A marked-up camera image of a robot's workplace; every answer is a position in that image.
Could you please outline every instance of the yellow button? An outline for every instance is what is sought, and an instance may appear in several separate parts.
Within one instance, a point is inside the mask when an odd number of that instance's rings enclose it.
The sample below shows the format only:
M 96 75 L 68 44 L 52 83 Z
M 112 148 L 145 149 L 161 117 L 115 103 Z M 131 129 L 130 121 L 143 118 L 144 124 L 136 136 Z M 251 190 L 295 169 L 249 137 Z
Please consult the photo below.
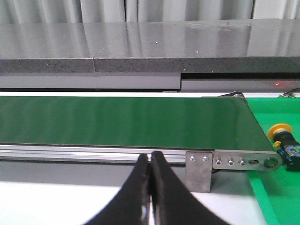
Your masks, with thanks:
M 273 135 L 279 130 L 288 130 L 292 132 L 292 127 L 286 123 L 278 123 L 272 126 L 268 131 L 268 137 L 273 141 Z

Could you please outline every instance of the metal bracket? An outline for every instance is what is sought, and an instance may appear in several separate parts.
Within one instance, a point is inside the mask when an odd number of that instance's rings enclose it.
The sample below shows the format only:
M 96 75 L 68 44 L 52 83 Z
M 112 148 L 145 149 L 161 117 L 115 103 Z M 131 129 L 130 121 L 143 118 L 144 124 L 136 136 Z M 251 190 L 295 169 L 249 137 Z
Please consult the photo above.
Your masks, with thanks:
M 186 152 L 186 186 L 191 192 L 210 192 L 213 153 Z

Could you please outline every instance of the metal plate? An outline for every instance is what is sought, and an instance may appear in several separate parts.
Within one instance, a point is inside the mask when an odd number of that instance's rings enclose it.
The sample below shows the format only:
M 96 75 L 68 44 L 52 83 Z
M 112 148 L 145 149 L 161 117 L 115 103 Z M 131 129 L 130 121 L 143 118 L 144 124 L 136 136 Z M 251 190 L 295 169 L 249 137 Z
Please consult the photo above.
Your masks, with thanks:
M 212 152 L 186 153 L 186 186 L 191 192 L 209 192 Z
M 265 162 L 274 160 L 277 163 L 265 166 Z M 214 169 L 227 170 L 276 170 L 282 165 L 282 158 L 276 152 L 270 151 L 238 151 L 238 150 L 215 150 L 212 167 Z

